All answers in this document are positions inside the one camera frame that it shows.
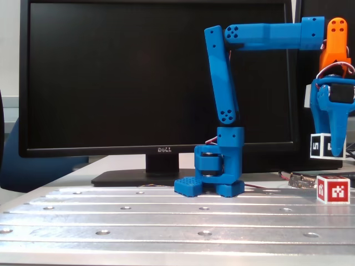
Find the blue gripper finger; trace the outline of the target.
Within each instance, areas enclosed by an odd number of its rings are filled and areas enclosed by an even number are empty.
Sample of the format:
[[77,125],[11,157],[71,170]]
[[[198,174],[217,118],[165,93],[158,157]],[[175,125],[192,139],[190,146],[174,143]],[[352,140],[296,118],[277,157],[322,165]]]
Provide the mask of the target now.
[[329,93],[325,90],[318,92],[318,104],[321,111],[328,117],[331,134],[331,151],[334,157],[338,157],[342,151],[347,132],[347,120],[351,111],[354,111],[354,98],[350,103],[332,102]]

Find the orange and blue gripper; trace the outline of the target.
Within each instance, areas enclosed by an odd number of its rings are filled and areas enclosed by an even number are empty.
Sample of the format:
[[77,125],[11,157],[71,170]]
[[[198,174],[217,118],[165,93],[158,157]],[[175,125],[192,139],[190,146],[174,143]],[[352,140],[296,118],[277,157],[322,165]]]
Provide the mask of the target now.
[[323,17],[310,19],[312,36],[320,43],[319,73],[312,83],[310,108],[315,133],[330,133],[328,112],[320,110],[318,92],[325,90],[332,102],[350,103],[354,98],[354,80],[346,74],[354,74],[347,47],[347,22],[333,18],[325,23]]

